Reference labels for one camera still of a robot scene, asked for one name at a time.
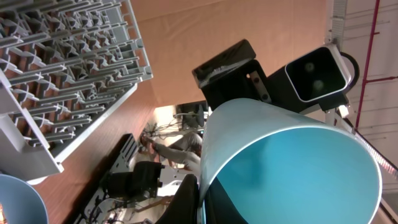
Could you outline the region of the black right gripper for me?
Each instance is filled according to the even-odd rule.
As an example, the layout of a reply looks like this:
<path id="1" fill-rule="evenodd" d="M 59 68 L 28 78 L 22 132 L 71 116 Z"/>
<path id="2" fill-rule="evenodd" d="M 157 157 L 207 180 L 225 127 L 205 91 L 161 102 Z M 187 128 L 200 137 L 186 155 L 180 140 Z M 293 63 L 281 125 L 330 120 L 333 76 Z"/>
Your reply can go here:
<path id="1" fill-rule="evenodd" d="M 192 74 L 212 110 L 237 98 L 271 102 L 266 76 L 246 39 L 194 68 Z"/>

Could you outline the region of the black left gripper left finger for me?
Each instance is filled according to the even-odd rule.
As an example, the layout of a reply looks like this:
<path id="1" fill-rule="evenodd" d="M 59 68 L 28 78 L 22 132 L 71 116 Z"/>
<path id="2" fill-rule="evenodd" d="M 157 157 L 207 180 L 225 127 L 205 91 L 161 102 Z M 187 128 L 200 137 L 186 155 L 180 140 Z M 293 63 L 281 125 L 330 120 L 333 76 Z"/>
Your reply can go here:
<path id="1" fill-rule="evenodd" d="M 155 224 L 197 223 L 199 190 L 197 178 L 188 174 L 183 179 L 169 206 Z"/>

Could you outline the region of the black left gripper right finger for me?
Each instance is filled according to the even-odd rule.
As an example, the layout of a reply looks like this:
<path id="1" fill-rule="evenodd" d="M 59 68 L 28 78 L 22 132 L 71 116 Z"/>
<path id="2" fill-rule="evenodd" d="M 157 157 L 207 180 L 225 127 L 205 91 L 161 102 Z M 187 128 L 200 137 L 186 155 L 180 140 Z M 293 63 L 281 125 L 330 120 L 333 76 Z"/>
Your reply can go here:
<path id="1" fill-rule="evenodd" d="M 206 224 L 248 224 L 217 178 L 205 195 L 205 221 Z"/>

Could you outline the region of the light blue cup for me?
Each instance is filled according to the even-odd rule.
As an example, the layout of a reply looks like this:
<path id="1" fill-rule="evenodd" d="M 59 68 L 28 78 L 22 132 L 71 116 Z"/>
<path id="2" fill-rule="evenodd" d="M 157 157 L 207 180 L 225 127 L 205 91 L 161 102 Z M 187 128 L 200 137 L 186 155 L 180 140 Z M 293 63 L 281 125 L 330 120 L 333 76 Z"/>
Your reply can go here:
<path id="1" fill-rule="evenodd" d="M 370 223 L 380 168 L 351 133 L 248 98 L 218 106 L 201 153 L 200 203 L 216 184 L 248 223 Z"/>

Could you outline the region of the blue plate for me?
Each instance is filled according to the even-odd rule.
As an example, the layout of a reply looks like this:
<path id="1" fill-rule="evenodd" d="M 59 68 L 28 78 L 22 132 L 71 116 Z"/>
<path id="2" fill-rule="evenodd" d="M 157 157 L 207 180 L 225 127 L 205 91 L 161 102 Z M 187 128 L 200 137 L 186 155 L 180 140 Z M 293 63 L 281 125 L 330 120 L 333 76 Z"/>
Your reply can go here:
<path id="1" fill-rule="evenodd" d="M 6 174 L 1 174 L 1 223 L 49 223 L 47 209 L 37 191 L 27 182 Z"/>

